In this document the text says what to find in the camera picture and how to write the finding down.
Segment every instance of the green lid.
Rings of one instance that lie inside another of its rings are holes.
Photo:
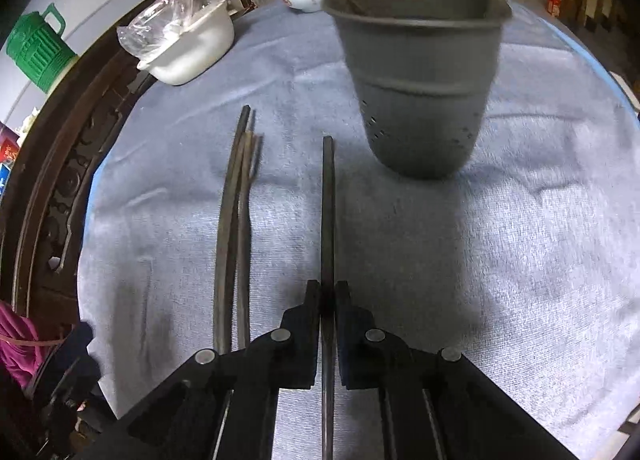
[[[58,32],[46,23],[49,14],[60,23]],[[44,92],[76,55],[60,38],[64,30],[64,18],[50,4],[42,16],[38,12],[21,16],[7,40],[7,55]]]
[[[45,23],[39,12],[29,13],[18,18],[6,42],[6,53],[12,60],[18,58],[22,46],[31,35]]]

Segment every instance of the chopsticks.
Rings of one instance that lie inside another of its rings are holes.
[[[213,345],[220,354],[231,351],[231,321],[236,272],[238,277],[238,344],[251,341],[249,321],[249,273],[251,264],[251,220],[249,191],[255,136],[247,131],[251,108],[242,107],[226,166],[220,202],[216,264],[213,286]]]
[[[322,344],[322,460],[334,457],[335,398],[335,148],[322,138],[322,215],[320,221],[320,336]]]

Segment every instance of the gray cup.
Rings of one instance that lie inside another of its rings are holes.
[[[374,155],[437,179],[473,151],[497,68],[505,0],[359,0],[373,16],[324,0],[334,17]]]

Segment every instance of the metal bolt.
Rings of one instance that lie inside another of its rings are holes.
[[[443,348],[442,352],[440,352],[440,355],[442,355],[442,358],[445,361],[449,361],[451,363],[459,361],[462,357],[462,353],[460,352],[460,350],[452,347]]]
[[[271,332],[271,339],[276,343],[282,343],[291,337],[291,332],[286,328],[276,328]]]
[[[370,328],[366,334],[364,334],[364,337],[367,338],[367,341],[379,343],[380,341],[384,341],[386,334],[380,328]]]
[[[216,353],[210,348],[204,348],[204,350],[200,350],[195,357],[196,363],[198,364],[209,364],[213,359],[216,358]]]

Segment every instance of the pink cloth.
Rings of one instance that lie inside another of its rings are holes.
[[[0,301],[0,333],[12,339],[38,341],[33,323],[26,317],[16,315],[4,301]],[[17,346],[0,341],[0,361],[24,388],[42,364],[48,350],[47,347]]]

